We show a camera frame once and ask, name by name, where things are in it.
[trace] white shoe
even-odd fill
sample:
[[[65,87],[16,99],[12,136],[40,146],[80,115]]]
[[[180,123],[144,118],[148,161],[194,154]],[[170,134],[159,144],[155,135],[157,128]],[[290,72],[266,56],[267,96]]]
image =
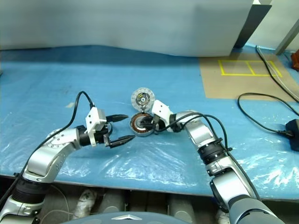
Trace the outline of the white shoe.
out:
[[[83,191],[75,208],[72,219],[89,216],[90,210],[92,209],[96,198],[96,191],[90,189]]]
[[[218,224],[230,224],[228,213],[224,213],[221,210],[218,210],[216,220]]]

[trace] plastic sheet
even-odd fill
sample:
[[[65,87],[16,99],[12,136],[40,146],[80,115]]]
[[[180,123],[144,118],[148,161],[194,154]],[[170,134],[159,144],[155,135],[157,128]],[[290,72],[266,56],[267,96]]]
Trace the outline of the plastic sheet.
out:
[[[108,47],[4,51],[2,58],[1,175],[19,172],[39,142],[69,121],[72,108],[68,105],[80,90],[106,115],[132,116],[136,110],[130,103],[131,93],[146,86],[173,112],[194,109],[222,120],[232,154],[261,197],[298,199],[298,152],[291,151],[288,139],[252,124],[235,100],[205,98],[197,58]],[[287,65],[285,57],[280,59]],[[283,128],[296,118],[277,102],[244,100],[242,104],[269,127]],[[73,126],[84,124],[88,111],[82,99]],[[126,134],[131,134],[129,119],[114,124],[112,139]],[[113,149],[84,147],[66,159],[57,177],[60,182],[83,185],[196,195],[212,193],[209,180],[185,132],[136,137]]]

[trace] cable wire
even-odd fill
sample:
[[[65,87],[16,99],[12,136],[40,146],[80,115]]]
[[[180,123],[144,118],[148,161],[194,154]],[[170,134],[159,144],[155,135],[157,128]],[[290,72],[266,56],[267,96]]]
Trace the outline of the cable wire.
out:
[[[236,164],[236,166],[240,169],[240,171],[243,173],[243,175],[245,176],[245,178],[247,179],[247,182],[248,184],[250,185],[250,187],[252,188],[254,194],[256,195],[256,198],[257,200],[261,200],[260,198],[260,195],[258,194],[255,186],[253,185],[253,183],[251,182],[251,179],[248,177],[247,173],[245,172],[245,170],[242,168],[242,166],[238,163],[238,161],[235,159],[235,157],[229,152],[229,149],[228,149],[228,135],[227,135],[227,132],[225,130],[225,127],[224,125],[222,124],[222,122],[216,118],[215,116],[212,116],[212,115],[209,115],[209,114],[202,114],[202,113],[198,113],[198,112],[192,112],[192,113],[189,113],[187,115],[184,115],[182,117],[180,117],[179,119],[176,119],[175,121],[173,121],[171,124],[169,124],[168,126],[166,126],[165,128],[162,128],[161,130],[159,130],[158,132],[162,132],[162,131],[165,131],[167,130],[169,127],[171,127],[172,125],[176,124],[177,122],[179,122],[180,120],[186,118],[186,117],[189,117],[189,116],[192,116],[192,115],[198,115],[198,116],[195,116],[191,119],[189,119],[188,121],[186,121],[182,126],[181,126],[181,130],[186,126],[187,123],[189,123],[190,121],[192,121],[193,119],[196,119],[196,118],[200,118],[200,117],[203,117],[206,119],[207,123],[209,124],[210,128],[211,128],[211,131],[213,133],[213,135],[215,136],[215,138],[218,138],[217,137],[217,134],[210,122],[210,120],[208,119],[208,117],[211,117],[213,118],[214,120],[216,120],[219,125],[221,126],[222,128],[222,131],[223,131],[223,135],[224,135],[224,142],[225,142],[225,151],[227,153],[228,156],[230,156],[233,160],[233,162]]]
[[[256,45],[256,52],[258,53],[259,57],[262,59],[263,63],[266,66],[267,71],[270,74],[270,77],[273,79],[273,81],[285,92],[287,93],[292,99],[294,99],[297,103],[299,103],[299,97],[296,96],[296,94],[294,94],[280,79],[279,75],[276,73],[275,69],[272,68],[272,66],[267,62],[267,60],[265,59],[261,49],[259,46]],[[280,83],[276,80],[276,78],[273,76],[270,68],[274,71],[274,73],[276,74],[276,77],[279,79]]]
[[[295,93],[293,93],[285,84],[284,84],[284,82],[280,79],[280,77],[279,77],[279,75],[277,74],[277,72],[276,72],[276,70],[272,67],[272,65],[266,60],[266,58],[265,58],[265,56],[263,55],[263,53],[262,53],[262,51],[261,51],[261,49],[260,49],[260,47],[258,46],[257,47],[257,51],[258,51],[258,53],[260,53],[260,56],[262,57],[262,58],[264,58],[264,60],[266,61],[266,63],[267,63],[267,65],[272,69],[272,71],[275,73],[275,75],[276,75],[276,77],[277,77],[277,79],[280,81],[280,83],[283,85],[283,87],[287,90],[287,91],[289,91],[289,93],[290,94],[292,94],[297,100],[299,100],[299,97],[295,94]]]
[[[239,109],[242,111],[242,113],[248,117],[250,120],[252,120],[253,122],[255,122],[257,125],[259,125],[260,127],[270,131],[270,132],[275,132],[277,134],[281,134],[281,135],[286,135],[286,136],[289,136],[289,134],[283,130],[283,131],[280,131],[280,130],[275,130],[275,129],[272,129],[272,128],[268,128],[264,125],[262,125],[260,122],[258,122],[257,120],[255,120],[253,117],[251,117],[248,113],[246,113],[244,111],[244,109],[242,108],[241,104],[240,104],[240,100],[243,96],[266,96],[266,97],[271,97],[271,98],[274,98],[276,100],[279,100],[281,101],[282,103],[284,103],[287,107],[289,107],[296,115],[299,116],[299,113],[291,106],[289,105],[287,102],[285,102],[283,99],[281,98],[278,98],[276,96],[273,96],[273,95],[269,95],[269,94],[264,94],[264,93],[257,93],[257,92],[246,92],[246,93],[243,93],[241,94],[239,97],[238,97],[238,100],[237,100],[237,104],[238,104],[238,107]]]
[[[70,207],[69,207],[69,203],[68,203],[68,201],[67,201],[67,199],[66,199],[65,194],[62,192],[61,189],[59,189],[59,187],[56,187],[54,184],[52,184],[51,186],[52,186],[54,189],[56,189],[56,190],[57,190],[57,191],[64,197],[65,205],[66,205],[66,209],[67,209],[67,212],[69,213],[69,216],[68,216],[68,220],[67,220],[67,221],[69,221],[69,220],[70,220]]]
[[[226,130],[225,130],[225,127],[224,125],[222,124],[222,122],[216,118],[215,116],[213,115],[209,115],[209,114],[205,114],[206,117],[210,117],[210,118],[213,118],[214,120],[216,120],[218,122],[218,124],[221,126],[221,129],[222,129],[222,132],[223,132],[223,135],[224,135],[224,145],[225,145],[225,148],[228,148],[228,136],[227,136],[227,133],[226,133]],[[193,117],[191,118],[190,120],[186,121],[182,126],[181,126],[181,130],[183,130],[185,128],[185,126],[192,120],[196,119],[196,118],[200,118],[202,116],[196,116],[196,117]]]
[[[63,210],[51,210],[51,211],[49,211],[42,219],[41,219],[41,224],[43,224],[43,221],[45,220],[45,218],[49,215],[49,214],[51,214],[51,213],[53,213],[53,212],[62,212],[62,213],[65,213],[65,214],[68,214],[69,216],[70,215],[73,215],[73,213],[70,213],[70,212],[67,212],[67,211],[63,211]]]
[[[40,144],[33,150],[33,152],[31,153],[30,157],[31,157],[32,154],[33,154],[36,150],[38,150],[43,144],[45,144],[47,141],[49,141],[49,140],[50,140],[51,138],[53,138],[55,135],[61,133],[62,131],[64,131],[65,129],[67,129],[69,126],[71,126],[71,124],[74,122],[74,119],[75,119],[75,117],[76,117],[76,113],[77,113],[77,109],[78,109],[79,99],[80,99],[80,96],[81,96],[82,94],[84,94],[84,95],[86,96],[86,98],[87,98],[87,100],[88,100],[88,102],[89,102],[89,106],[90,106],[90,108],[94,107],[94,104],[93,104],[92,100],[90,99],[90,97],[87,95],[87,93],[84,92],[84,91],[79,92],[78,95],[77,95],[77,97],[76,97],[76,101],[75,101],[75,105],[74,105],[74,110],[73,110],[73,114],[72,114],[72,117],[71,117],[70,122],[69,122],[66,126],[64,126],[63,128],[61,128],[59,131],[57,131],[57,132],[51,134],[51,135],[50,135],[49,137],[47,137],[44,141],[42,141],[42,142],[41,142],[41,143],[40,143]],[[15,185],[17,184],[17,182],[19,181],[19,179],[20,179],[20,177],[22,176],[22,174],[24,173],[25,168],[26,168],[26,166],[27,166],[27,164],[28,164],[28,161],[29,161],[30,157],[27,159],[27,161],[26,161],[26,163],[25,163],[23,169],[21,170],[21,172],[20,172],[18,175],[16,175],[14,182],[10,185],[10,187],[7,189],[7,191],[5,192],[5,194],[4,194],[4,195],[2,196],[2,198],[0,199],[0,206],[2,205],[2,203],[4,202],[4,200],[6,200],[6,198],[10,195],[10,193],[11,193],[12,190],[13,190],[13,188],[15,187]]]
[[[207,118],[207,116],[204,115],[204,114],[202,114],[202,113],[198,113],[198,112],[191,112],[191,113],[189,113],[189,114],[186,114],[186,115],[184,115],[184,116],[182,116],[182,117],[176,119],[175,121],[171,122],[168,126],[162,128],[162,129],[160,129],[160,130],[155,130],[155,131],[156,131],[156,132],[163,132],[163,131],[166,131],[168,128],[170,128],[170,127],[173,126],[174,124],[178,123],[180,120],[182,120],[182,119],[184,119],[184,118],[187,118],[187,117],[189,117],[189,116],[192,116],[192,115],[199,115],[199,116],[203,117],[203,118],[207,121],[207,123],[209,124],[212,133],[217,137],[217,134],[216,134],[216,132],[215,132],[215,130],[214,130],[214,128],[213,128],[211,122],[210,122],[209,119]]]

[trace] black cable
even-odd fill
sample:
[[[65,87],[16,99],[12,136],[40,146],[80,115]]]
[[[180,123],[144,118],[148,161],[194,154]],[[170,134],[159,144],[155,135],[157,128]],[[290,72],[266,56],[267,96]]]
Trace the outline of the black cable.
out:
[[[189,113],[189,114],[186,114],[186,115],[184,115],[184,116],[182,116],[182,117],[176,119],[175,121],[171,122],[168,126],[162,128],[162,129],[160,129],[160,130],[155,130],[155,131],[156,131],[156,132],[163,132],[163,131],[166,131],[168,128],[170,128],[170,127],[173,126],[174,124],[178,123],[180,120],[182,120],[182,119],[184,119],[184,118],[187,118],[187,117],[189,117],[189,116],[192,116],[192,115],[199,115],[199,116],[203,117],[203,118],[207,121],[207,123],[209,124],[209,126],[210,126],[210,128],[211,128],[211,131],[212,131],[212,133],[213,133],[213,135],[215,135],[215,137],[217,137],[217,134],[216,134],[216,132],[215,132],[215,130],[214,130],[214,128],[213,128],[211,122],[210,122],[209,119],[206,117],[206,115],[204,115],[204,114],[202,114],[202,113],[198,113],[198,112],[191,112],[191,113]]]
[[[224,135],[224,145],[225,145],[225,148],[228,148],[228,136],[227,136],[225,127],[224,127],[224,125],[222,124],[222,122],[221,122],[218,118],[216,118],[215,116],[213,116],[213,115],[205,114],[205,116],[206,116],[206,117],[213,118],[213,119],[216,120],[216,121],[218,122],[218,124],[221,126],[221,129],[222,129],[222,132],[223,132],[223,135]],[[193,118],[191,118],[190,120],[186,121],[186,122],[181,126],[181,130],[183,130],[184,127],[185,127],[190,121],[192,121],[193,119],[196,119],[196,118],[200,118],[200,117],[202,117],[202,116],[196,116],[196,117],[193,117]]]
[[[264,57],[262,57],[262,55],[260,54],[260,52],[258,51],[258,46],[256,45],[256,52],[258,54],[258,56],[261,58],[261,60],[263,61],[263,63],[265,64],[266,66],[266,69],[267,71],[269,72],[270,74],[270,77],[273,79],[273,81],[286,93],[288,94],[292,99],[294,99],[297,103],[299,103],[299,101],[288,91],[286,90],[275,78],[274,76],[272,75],[272,72],[267,64],[267,61],[264,59]]]
[[[254,118],[252,118],[249,114],[247,114],[244,109],[242,108],[241,104],[240,104],[240,99],[241,97],[243,96],[266,96],[266,97],[271,97],[271,98],[274,98],[274,99],[277,99],[279,100],[280,102],[284,103],[287,107],[289,107],[296,115],[299,116],[299,112],[297,112],[291,105],[289,105],[287,102],[285,102],[283,99],[281,98],[278,98],[276,96],[273,96],[273,95],[269,95],[269,94],[264,94],[264,93],[257,93],[257,92],[246,92],[246,93],[243,93],[241,94],[239,97],[238,97],[238,100],[237,100],[237,104],[238,104],[238,107],[239,109],[242,111],[242,113],[248,117],[250,120],[252,120],[253,122],[255,122],[257,125],[261,126],[262,128],[270,131],[270,132],[275,132],[277,134],[281,134],[281,135],[285,135],[287,137],[290,137],[290,134],[287,133],[285,130],[283,131],[280,131],[280,130],[275,130],[275,129],[272,129],[272,128],[268,128],[264,125],[262,125],[260,122],[258,122],[257,120],[255,120]]]
[[[232,158],[232,160],[234,161],[234,163],[236,164],[236,166],[240,169],[240,171],[243,173],[243,175],[245,176],[245,178],[247,179],[247,182],[248,184],[250,185],[250,187],[252,188],[254,194],[256,195],[256,198],[257,200],[261,200],[260,198],[260,195],[258,194],[255,186],[253,185],[253,183],[251,182],[250,178],[248,177],[247,173],[245,172],[245,170],[242,168],[242,166],[238,163],[238,161],[234,158],[234,156],[229,152],[228,150],[228,136],[227,136],[227,133],[226,133],[226,130],[225,130],[225,127],[224,125],[222,124],[222,122],[216,118],[215,116],[212,116],[212,115],[209,115],[209,114],[202,114],[202,113],[198,113],[198,112],[192,112],[192,113],[189,113],[187,115],[184,115],[182,117],[180,117],[179,119],[176,119],[175,121],[173,121],[171,124],[169,124],[168,126],[166,126],[165,128],[161,129],[161,130],[158,130],[158,132],[162,132],[162,131],[165,131],[167,128],[171,127],[172,125],[176,124],[178,121],[188,117],[188,116],[192,116],[192,115],[198,115],[198,116],[195,116],[191,119],[189,119],[188,121],[186,121],[182,126],[181,126],[181,129],[183,129],[187,123],[189,123],[190,121],[192,121],[193,119],[196,119],[196,118],[200,118],[200,117],[204,117],[207,121],[207,123],[209,124],[210,128],[211,128],[211,131],[213,133],[213,135],[215,136],[215,138],[218,138],[217,137],[217,134],[211,124],[211,122],[209,121],[208,117],[211,117],[213,118],[214,120],[216,120],[219,125],[221,126],[222,128],[222,131],[223,131],[223,135],[224,135],[224,142],[225,142],[225,150],[226,150],[226,153],[228,154],[228,156],[230,156]]]
[[[94,104],[93,104],[92,100],[90,99],[90,97],[87,95],[87,93],[84,92],[84,91],[79,92],[78,95],[77,95],[77,97],[76,97],[76,101],[75,101],[75,105],[74,105],[74,110],[73,110],[73,115],[72,115],[72,117],[71,117],[70,122],[69,122],[66,126],[64,126],[63,128],[61,128],[58,132],[53,133],[53,134],[50,135],[48,138],[46,138],[44,141],[42,141],[42,142],[35,148],[35,150],[33,150],[33,152],[31,153],[30,157],[32,156],[32,154],[33,154],[36,150],[38,150],[38,149],[39,149],[43,144],[45,144],[48,140],[50,140],[51,138],[53,138],[55,135],[61,133],[62,131],[64,131],[64,130],[65,130],[66,128],[68,128],[69,126],[71,126],[71,124],[73,123],[73,121],[74,121],[74,119],[75,119],[75,117],[76,117],[76,113],[77,113],[77,108],[78,108],[79,99],[80,99],[80,96],[81,96],[82,94],[84,94],[84,95],[86,96],[86,98],[87,98],[87,100],[88,100],[88,102],[89,102],[89,106],[90,106],[90,108],[94,107]],[[15,187],[15,185],[17,184],[17,182],[19,181],[19,179],[22,177],[22,174],[23,174],[24,171],[25,171],[25,168],[26,168],[26,166],[27,166],[27,164],[28,164],[28,161],[29,161],[30,157],[27,159],[27,161],[26,161],[26,163],[25,163],[23,169],[21,170],[21,172],[20,172],[18,175],[16,175],[15,180],[14,180],[14,182],[12,183],[12,185],[7,189],[7,191],[5,192],[5,194],[4,194],[4,195],[2,196],[2,198],[0,199],[0,206],[2,205],[2,203],[4,202],[4,200],[6,200],[6,198],[10,195],[10,193],[11,193],[12,190],[13,190],[13,188]]]

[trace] robotic arm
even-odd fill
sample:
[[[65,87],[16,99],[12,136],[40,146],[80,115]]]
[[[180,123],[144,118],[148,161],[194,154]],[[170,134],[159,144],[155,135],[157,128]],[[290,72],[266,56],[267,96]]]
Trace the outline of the robotic arm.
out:
[[[149,119],[141,121],[141,125],[147,128],[154,127],[155,131],[169,126],[169,132],[179,132],[182,128],[188,132],[207,173],[213,176],[210,182],[213,195],[219,207],[224,212],[229,212],[231,224],[283,224],[257,199],[250,179],[246,178],[236,160],[222,145],[222,139],[213,135],[195,111],[173,114],[167,105],[155,100],[152,114],[151,125]]]
[[[12,195],[8,197],[0,212],[0,223],[9,223],[10,219],[12,223],[35,223],[37,219],[34,217],[43,206],[45,194],[69,154],[87,145],[96,146],[104,143],[106,147],[117,147],[135,137],[127,135],[117,140],[110,140],[109,122],[125,118],[126,115],[106,117],[103,110],[93,106],[86,116],[86,127],[78,126],[59,133],[57,133],[59,129],[51,132],[48,136],[57,134],[29,158]]]

